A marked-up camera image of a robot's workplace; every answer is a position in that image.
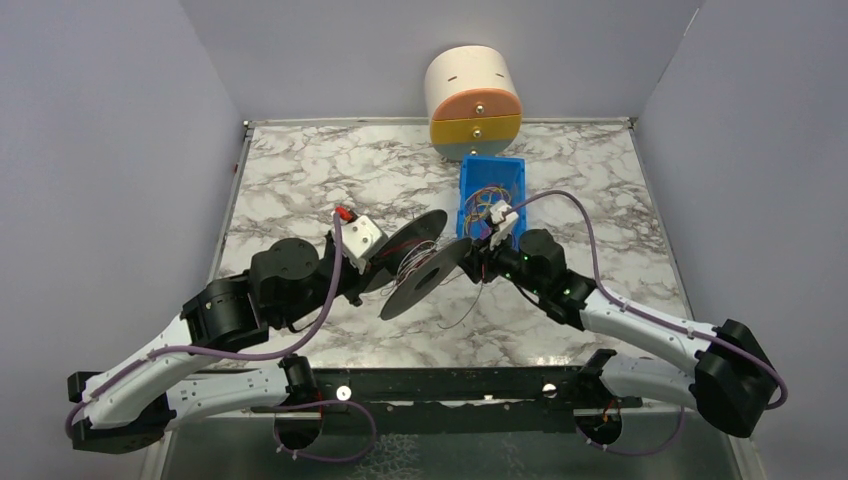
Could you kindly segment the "black cable spool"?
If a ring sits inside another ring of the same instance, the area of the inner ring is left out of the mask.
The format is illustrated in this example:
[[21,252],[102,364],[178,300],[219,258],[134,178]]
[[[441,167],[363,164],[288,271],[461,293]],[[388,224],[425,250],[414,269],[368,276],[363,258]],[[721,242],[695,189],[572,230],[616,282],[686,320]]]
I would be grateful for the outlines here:
[[430,210],[388,239],[382,249],[391,253],[388,269],[394,280],[381,288],[386,288],[389,294],[379,313],[380,319],[394,319],[412,308],[438,287],[468,253],[472,243],[469,238],[440,243],[447,220],[445,211]]

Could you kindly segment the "blue plastic bin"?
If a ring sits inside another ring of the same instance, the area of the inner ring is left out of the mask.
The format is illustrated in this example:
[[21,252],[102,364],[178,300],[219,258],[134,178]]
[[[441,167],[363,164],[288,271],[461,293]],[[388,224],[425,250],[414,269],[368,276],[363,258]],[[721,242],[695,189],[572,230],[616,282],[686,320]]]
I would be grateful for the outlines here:
[[525,160],[466,155],[460,167],[458,237],[481,238],[485,210],[499,200],[515,205],[526,199]]

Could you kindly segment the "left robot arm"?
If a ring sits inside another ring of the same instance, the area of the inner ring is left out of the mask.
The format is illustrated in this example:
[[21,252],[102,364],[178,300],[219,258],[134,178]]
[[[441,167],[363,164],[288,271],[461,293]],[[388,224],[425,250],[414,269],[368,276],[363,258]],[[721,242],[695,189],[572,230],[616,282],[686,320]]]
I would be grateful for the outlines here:
[[363,256],[329,238],[323,251],[288,238],[254,255],[243,273],[209,283],[152,341],[118,366],[68,380],[74,407],[65,432],[74,449],[124,454],[218,414],[254,407],[304,411],[284,442],[302,448],[318,435],[329,405],[300,346],[262,355],[264,367],[220,377],[200,371],[221,360],[254,361],[254,347],[305,316],[324,322],[334,300],[357,304],[391,278],[386,248]]

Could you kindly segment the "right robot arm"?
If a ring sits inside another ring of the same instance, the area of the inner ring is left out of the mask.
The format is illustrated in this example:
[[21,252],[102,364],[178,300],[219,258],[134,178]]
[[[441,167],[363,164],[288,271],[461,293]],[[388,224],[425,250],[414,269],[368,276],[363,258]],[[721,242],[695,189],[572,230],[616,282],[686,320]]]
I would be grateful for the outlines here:
[[607,354],[598,381],[613,397],[641,397],[697,411],[725,434],[748,438],[779,383],[751,329],[685,320],[634,303],[567,265],[564,248],[545,229],[507,241],[472,242],[460,266],[475,283],[497,278],[536,296],[560,325],[616,338],[650,354],[640,360]]

